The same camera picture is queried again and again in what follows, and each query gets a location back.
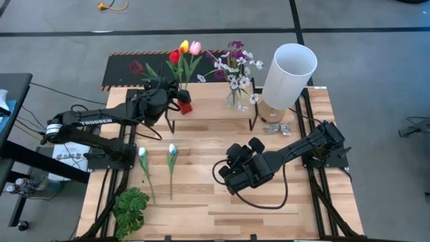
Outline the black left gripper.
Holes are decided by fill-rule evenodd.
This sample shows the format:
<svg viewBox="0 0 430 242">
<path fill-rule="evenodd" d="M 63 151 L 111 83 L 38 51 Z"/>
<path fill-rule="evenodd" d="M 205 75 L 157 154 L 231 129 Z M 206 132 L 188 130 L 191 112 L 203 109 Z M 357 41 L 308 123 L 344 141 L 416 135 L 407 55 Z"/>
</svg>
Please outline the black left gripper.
<svg viewBox="0 0 430 242">
<path fill-rule="evenodd" d="M 137 120 L 138 121 L 158 121 L 163 112 L 168 108 L 172 100 L 179 92 L 178 82 L 169 84 L 166 78 L 152 78 L 147 81 L 147 89 L 137 93 Z"/>
</svg>

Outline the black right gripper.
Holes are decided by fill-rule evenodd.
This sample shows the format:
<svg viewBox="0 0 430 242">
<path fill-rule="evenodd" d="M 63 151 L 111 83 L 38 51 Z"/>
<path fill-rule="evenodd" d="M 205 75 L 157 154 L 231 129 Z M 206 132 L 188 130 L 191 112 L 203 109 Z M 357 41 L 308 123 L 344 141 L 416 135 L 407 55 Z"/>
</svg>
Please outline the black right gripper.
<svg viewBox="0 0 430 242">
<path fill-rule="evenodd" d="M 220 171 L 234 172 L 220 173 L 232 195 L 248 187 L 258 188 L 272 179 L 272 168 L 265 157 L 255 156 L 251 159 L 251 149 L 247 145 L 233 144 L 228 148 L 226 165 Z"/>
</svg>

